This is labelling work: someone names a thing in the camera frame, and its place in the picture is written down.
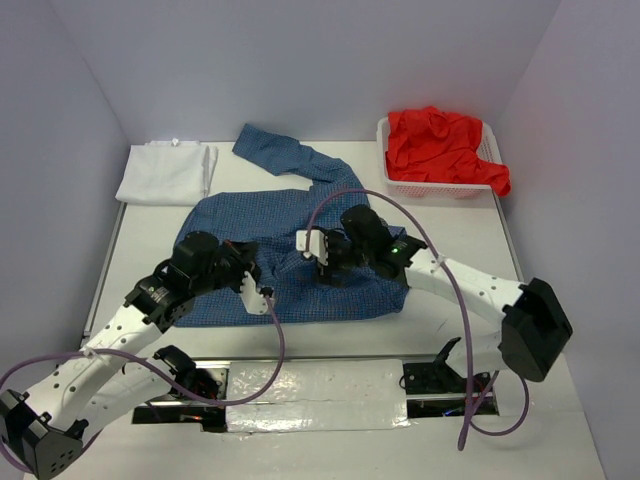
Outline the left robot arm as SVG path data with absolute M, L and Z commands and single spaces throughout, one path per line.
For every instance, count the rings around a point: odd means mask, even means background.
M 43 380 L 1 395 L 1 439 L 38 479 L 53 479 L 78 458 L 93 422 L 106 412 L 99 390 L 129 356 L 157 341 L 188 315 L 197 297 L 224 288 L 258 295 L 255 242 L 219 241 L 192 232 L 170 258 L 139 280 L 112 319 L 84 347 L 66 355 Z

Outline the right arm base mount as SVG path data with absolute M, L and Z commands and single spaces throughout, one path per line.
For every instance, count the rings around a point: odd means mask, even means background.
M 407 397 L 409 419 L 464 415 L 467 379 L 445 363 L 450 351 L 460 342 L 460 337 L 450 340 L 431 361 L 403 364 L 398 385 Z

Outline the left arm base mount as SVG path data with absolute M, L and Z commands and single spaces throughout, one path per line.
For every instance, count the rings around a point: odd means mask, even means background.
M 153 354 L 153 359 L 161 366 L 169 368 L 181 387 L 192 394 L 208 400 L 225 400 L 227 368 L 203 368 L 186 353 L 175 346 L 167 346 Z M 136 407 L 132 414 L 132 423 L 136 425 L 198 425 L 203 432 L 225 433 L 226 410 L 224 407 L 197 402 L 191 397 L 171 387 L 170 390 Z

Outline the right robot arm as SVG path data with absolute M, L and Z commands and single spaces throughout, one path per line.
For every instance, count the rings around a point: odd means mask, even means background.
M 455 303 L 494 327 L 491 334 L 446 343 L 434 362 L 442 389 L 458 390 L 470 373 L 510 370 L 531 382 L 546 379 L 573 334 L 547 282 L 506 280 L 438 256 L 425 241 L 392 232 L 365 205 L 345 211 L 341 224 L 296 234 L 297 250 L 315 260 L 323 283 L 334 285 L 338 274 L 367 267 L 383 279 Z

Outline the blue plaid long sleeve shirt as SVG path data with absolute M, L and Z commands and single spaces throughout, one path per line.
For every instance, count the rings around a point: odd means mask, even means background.
M 236 156 L 279 176 L 311 180 L 306 190 L 285 189 L 219 193 L 200 201 L 186 217 L 177 238 L 194 231 L 219 240 L 255 242 L 260 281 L 274 291 L 275 311 L 283 323 L 359 321 L 402 310 L 406 287 L 377 276 L 368 268 L 348 274 L 339 287 L 315 278 L 315 266 L 296 250 L 296 233 L 307 227 L 314 209 L 330 194 L 349 194 L 323 206 L 316 218 L 325 229 L 340 227 L 347 209 L 365 204 L 362 184 L 351 167 L 298 140 L 245 125 L 233 147 Z

